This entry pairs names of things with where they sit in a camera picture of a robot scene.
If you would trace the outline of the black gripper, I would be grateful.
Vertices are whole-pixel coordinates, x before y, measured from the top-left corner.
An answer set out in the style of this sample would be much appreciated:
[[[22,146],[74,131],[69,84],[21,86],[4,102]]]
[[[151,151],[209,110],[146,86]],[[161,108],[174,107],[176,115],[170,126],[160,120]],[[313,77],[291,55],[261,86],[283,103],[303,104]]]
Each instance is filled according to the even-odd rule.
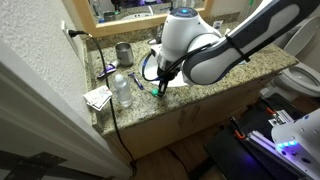
[[[158,85],[158,96],[162,97],[166,93],[168,81],[173,80],[176,77],[176,68],[173,65],[157,68],[157,79],[159,81]]]

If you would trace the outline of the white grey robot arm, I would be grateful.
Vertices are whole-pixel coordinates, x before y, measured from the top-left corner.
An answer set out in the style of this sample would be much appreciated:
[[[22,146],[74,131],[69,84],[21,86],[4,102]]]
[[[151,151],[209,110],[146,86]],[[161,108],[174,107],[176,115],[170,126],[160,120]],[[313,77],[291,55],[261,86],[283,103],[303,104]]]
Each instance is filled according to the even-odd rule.
[[[263,0],[231,32],[223,35],[193,8],[173,9],[164,22],[161,42],[148,54],[157,60],[158,95],[178,74],[186,84],[220,81],[241,61],[306,19],[320,0]]]

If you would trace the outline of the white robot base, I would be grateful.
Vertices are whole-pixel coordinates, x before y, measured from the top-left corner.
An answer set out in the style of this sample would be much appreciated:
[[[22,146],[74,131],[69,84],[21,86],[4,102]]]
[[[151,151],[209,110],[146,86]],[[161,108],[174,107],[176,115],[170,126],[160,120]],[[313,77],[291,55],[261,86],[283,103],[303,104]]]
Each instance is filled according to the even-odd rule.
[[[271,136],[283,158],[312,180],[320,180],[320,109],[298,120],[275,125]]]

